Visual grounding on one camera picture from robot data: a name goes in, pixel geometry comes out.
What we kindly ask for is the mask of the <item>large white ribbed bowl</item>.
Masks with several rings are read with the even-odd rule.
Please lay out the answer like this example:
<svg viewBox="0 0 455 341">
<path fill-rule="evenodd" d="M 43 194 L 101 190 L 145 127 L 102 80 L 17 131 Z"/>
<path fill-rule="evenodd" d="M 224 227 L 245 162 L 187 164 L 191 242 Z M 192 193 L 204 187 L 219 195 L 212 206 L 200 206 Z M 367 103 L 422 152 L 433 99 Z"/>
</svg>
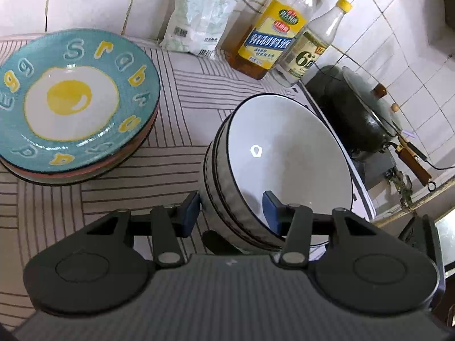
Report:
<svg viewBox="0 0 455 341">
<path fill-rule="evenodd" d="M 272 191 L 285 205 L 305 205 L 314 213 L 351 209 L 353 183 L 342 148 L 317 115 L 278 94 L 244 100 L 223 122 L 218 140 L 219 173 L 273 234 L 262 196 Z"/>
</svg>

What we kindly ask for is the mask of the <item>teal fried egg plate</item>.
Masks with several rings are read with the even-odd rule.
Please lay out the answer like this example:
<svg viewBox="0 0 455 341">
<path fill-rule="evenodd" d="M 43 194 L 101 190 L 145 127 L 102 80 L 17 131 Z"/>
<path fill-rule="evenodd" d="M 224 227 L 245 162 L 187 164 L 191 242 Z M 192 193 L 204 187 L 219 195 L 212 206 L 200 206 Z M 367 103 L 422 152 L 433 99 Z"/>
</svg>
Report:
<svg viewBox="0 0 455 341">
<path fill-rule="evenodd" d="M 77 28 L 44 35 L 1 65 L 1 160 L 61 173 L 130 142 L 159 108 L 151 58 L 117 34 Z"/>
</svg>

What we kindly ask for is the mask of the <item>small white ribbed bowl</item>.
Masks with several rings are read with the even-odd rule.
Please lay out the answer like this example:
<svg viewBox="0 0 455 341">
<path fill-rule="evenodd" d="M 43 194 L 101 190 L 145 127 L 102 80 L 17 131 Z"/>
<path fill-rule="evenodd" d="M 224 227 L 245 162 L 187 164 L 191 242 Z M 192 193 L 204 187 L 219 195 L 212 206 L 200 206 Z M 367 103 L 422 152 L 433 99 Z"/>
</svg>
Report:
<svg viewBox="0 0 455 341">
<path fill-rule="evenodd" d="M 200 178 L 200 194 L 209 227 L 237 248 L 251 253 L 277 252 L 284 245 L 252 213 L 233 186 L 224 186 L 223 177 L 230 173 L 217 171 L 218 140 L 210 143 L 205 154 Z"/>
</svg>

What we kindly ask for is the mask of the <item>black wok with lid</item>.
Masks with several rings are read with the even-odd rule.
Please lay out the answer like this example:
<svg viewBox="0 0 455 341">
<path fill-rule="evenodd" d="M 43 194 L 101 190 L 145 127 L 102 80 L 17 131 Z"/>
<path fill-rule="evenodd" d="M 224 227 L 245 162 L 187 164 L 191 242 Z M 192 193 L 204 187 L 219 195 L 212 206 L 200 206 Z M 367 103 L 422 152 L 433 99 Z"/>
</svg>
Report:
<svg viewBox="0 0 455 341">
<path fill-rule="evenodd" d="M 414 145 L 403 139 L 399 121 L 382 101 L 386 94 L 383 85 L 371 87 L 346 66 L 325 66 L 306 89 L 352 159 L 364 161 L 391 147 L 423 186 L 430 184 L 432 177 L 416 160 Z"/>
</svg>

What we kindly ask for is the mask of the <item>white vinegar bottle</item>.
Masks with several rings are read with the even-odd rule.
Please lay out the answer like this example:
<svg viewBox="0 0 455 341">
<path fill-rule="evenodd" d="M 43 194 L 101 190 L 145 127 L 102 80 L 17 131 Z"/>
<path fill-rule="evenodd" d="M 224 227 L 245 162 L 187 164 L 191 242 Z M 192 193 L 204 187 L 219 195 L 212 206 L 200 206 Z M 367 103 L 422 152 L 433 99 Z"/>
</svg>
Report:
<svg viewBox="0 0 455 341">
<path fill-rule="evenodd" d="M 332 44 L 341 20 L 351 9 L 347 0 L 338 0 L 327 13 L 312 19 L 272 69 L 272 77 L 286 88 L 302 79 Z"/>
</svg>

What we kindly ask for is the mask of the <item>yellow-label cooking wine bottle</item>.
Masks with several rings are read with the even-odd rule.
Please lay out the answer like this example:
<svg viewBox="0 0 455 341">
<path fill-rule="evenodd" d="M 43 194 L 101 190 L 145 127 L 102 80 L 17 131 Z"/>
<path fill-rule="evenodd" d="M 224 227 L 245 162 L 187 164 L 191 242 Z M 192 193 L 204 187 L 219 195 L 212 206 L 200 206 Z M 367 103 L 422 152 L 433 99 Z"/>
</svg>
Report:
<svg viewBox="0 0 455 341">
<path fill-rule="evenodd" d="M 246 0 L 223 44 L 231 68 L 263 78 L 317 10 L 317 0 Z"/>
</svg>

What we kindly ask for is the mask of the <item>white plastic bag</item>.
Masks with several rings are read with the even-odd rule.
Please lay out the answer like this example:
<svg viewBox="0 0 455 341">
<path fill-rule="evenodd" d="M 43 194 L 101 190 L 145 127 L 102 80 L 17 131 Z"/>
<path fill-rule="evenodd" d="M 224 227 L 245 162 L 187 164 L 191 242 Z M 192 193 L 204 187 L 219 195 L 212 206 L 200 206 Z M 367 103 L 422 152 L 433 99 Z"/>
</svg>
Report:
<svg viewBox="0 0 455 341">
<path fill-rule="evenodd" d="M 213 59 L 237 1 L 174 0 L 161 47 Z"/>
</svg>

